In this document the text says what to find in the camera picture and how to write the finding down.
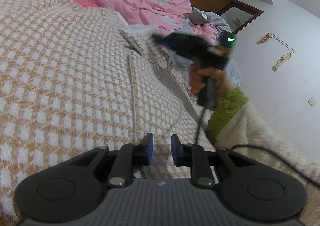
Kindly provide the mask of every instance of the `person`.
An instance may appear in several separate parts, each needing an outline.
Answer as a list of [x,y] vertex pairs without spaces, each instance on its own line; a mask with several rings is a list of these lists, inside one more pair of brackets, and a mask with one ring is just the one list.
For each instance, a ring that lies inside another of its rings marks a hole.
[[[191,92],[197,94],[205,84],[204,77],[215,80],[217,85],[217,107],[211,115],[206,134],[215,147],[231,148],[236,144],[250,144],[270,149],[307,177],[320,182],[320,162],[308,164],[294,152],[289,143],[275,134],[256,114],[248,97],[240,90],[233,89],[222,71],[214,68],[197,70],[194,65],[189,68]],[[276,159],[270,153],[260,149],[239,149],[242,155],[288,173],[297,178],[306,187],[308,200],[299,219],[306,225],[320,225],[320,189],[300,178],[295,172]]]

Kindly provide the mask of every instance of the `metal screw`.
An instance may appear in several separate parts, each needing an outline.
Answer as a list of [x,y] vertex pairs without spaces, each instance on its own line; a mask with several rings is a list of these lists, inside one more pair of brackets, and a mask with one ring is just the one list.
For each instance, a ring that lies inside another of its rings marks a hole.
[[209,185],[212,185],[214,183],[214,181],[208,177],[200,177],[197,180],[197,183],[200,185],[209,186]]
[[112,177],[109,180],[109,183],[112,185],[123,185],[125,183],[125,180],[122,177]]

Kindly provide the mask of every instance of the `black cable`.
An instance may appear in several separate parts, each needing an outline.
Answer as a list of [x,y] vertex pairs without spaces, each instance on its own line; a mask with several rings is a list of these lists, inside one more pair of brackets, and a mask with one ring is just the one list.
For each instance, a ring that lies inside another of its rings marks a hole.
[[282,157],[280,157],[277,153],[275,153],[272,150],[266,149],[266,148],[261,147],[261,146],[241,145],[241,144],[234,145],[231,148],[231,150],[234,150],[234,149],[237,149],[237,148],[252,148],[252,149],[260,149],[260,150],[266,151],[266,152],[272,154],[274,157],[276,157],[280,161],[282,161],[284,164],[286,164],[289,168],[291,168],[294,172],[296,172],[298,175],[300,175],[303,179],[305,179],[309,183],[313,184],[314,186],[320,188],[320,184],[318,182],[316,182],[313,179],[311,179],[311,178],[307,177],[306,175],[304,175],[302,172],[300,172],[298,169],[296,169],[293,165],[291,165],[288,161],[284,160]]
[[201,123],[202,123],[202,119],[203,119],[203,116],[204,116],[204,112],[205,112],[205,108],[203,108],[203,111],[201,113],[200,120],[199,120],[199,123],[198,123],[195,145],[198,144],[198,138],[199,138],[199,133],[200,133],[200,128],[201,128]]

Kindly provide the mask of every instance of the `cream fleece jacket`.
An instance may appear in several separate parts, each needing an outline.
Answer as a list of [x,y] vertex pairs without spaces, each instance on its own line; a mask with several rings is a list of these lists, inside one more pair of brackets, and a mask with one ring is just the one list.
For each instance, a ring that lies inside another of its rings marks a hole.
[[[206,131],[209,140],[217,147],[231,148],[236,144],[263,146],[278,153],[306,176],[320,182],[320,162],[308,164],[303,157],[293,151],[287,141],[268,128],[248,101],[240,89],[230,91],[221,100],[209,120]],[[258,149],[239,149],[237,152],[300,180],[308,194],[308,201],[300,220],[307,226],[320,226],[320,189],[307,183],[267,152]]]

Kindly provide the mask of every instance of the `wall switch plate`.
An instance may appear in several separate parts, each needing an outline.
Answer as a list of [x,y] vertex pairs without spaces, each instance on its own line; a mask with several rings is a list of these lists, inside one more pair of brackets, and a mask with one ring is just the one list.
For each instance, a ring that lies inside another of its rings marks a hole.
[[308,100],[308,102],[311,105],[311,107],[313,107],[317,103],[314,97],[311,97],[310,100]]

